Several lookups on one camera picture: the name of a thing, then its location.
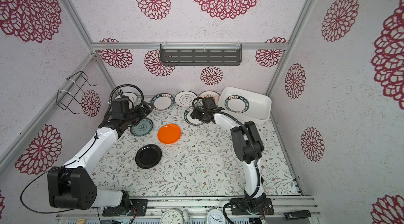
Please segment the small green rim plate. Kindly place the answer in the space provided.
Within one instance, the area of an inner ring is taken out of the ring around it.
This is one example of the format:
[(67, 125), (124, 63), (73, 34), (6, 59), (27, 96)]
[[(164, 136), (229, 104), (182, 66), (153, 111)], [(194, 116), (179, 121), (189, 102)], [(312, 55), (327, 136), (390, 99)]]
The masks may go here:
[(193, 110), (194, 110), (193, 107), (189, 107), (189, 108), (187, 108), (187, 109), (185, 110), (184, 116), (183, 116), (183, 117), (184, 117), (184, 120), (185, 120), (188, 124), (190, 124), (190, 125), (192, 125), (192, 126), (201, 126), (201, 125), (203, 125), (203, 124), (204, 124), (203, 122), (199, 121), (198, 119), (193, 119), (193, 118), (191, 117), (191, 114), (192, 114)]

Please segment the large green rim plate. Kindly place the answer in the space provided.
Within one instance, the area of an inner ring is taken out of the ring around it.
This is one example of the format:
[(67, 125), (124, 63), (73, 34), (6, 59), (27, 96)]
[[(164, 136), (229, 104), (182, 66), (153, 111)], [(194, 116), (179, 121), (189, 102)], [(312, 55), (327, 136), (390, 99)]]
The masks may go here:
[(250, 105), (249, 101), (245, 97), (233, 95), (226, 98), (225, 107), (227, 110), (234, 113), (244, 113), (248, 111)]

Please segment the green rim plate back row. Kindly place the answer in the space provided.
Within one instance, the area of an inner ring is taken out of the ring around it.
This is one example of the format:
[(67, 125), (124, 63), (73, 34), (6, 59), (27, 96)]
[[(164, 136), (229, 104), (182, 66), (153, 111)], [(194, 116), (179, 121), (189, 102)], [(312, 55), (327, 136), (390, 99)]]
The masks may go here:
[(154, 106), (155, 110), (164, 111), (171, 108), (174, 105), (175, 100), (169, 93), (160, 93), (154, 96), (150, 103)]

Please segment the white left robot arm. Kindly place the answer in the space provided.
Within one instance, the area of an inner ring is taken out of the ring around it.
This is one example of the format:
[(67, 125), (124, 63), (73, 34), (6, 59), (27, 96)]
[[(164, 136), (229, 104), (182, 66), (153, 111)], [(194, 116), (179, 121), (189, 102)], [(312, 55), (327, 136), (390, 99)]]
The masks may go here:
[(127, 191), (99, 189), (90, 174), (104, 153), (130, 127), (145, 119), (154, 106), (144, 100), (133, 105), (128, 97), (110, 102), (93, 138), (63, 166), (53, 167), (47, 174), (49, 204), (53, 208), (87, 210), (110, 209), (124, 216), (133, 204)]

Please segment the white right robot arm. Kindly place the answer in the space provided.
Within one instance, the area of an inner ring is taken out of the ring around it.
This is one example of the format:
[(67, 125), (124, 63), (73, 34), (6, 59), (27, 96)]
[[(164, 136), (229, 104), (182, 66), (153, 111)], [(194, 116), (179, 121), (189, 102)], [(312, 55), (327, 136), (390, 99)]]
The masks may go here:
[(204, 124), (215, 123), (230, 131), (231, 141), (236, 157), (242, 162), (245, 174), (245, 189), (243, 199), (231, 199), (223, 207), (231, 207), (233, 215), (257, 215), (272, 205), (266, 197), (261, 175), (261, 158), (264, 144), (254, 122), (246, 123), (236, 119), (224, 108), (216, 105), (212, 97), (195, 98), (192, 101), (191, 118)]

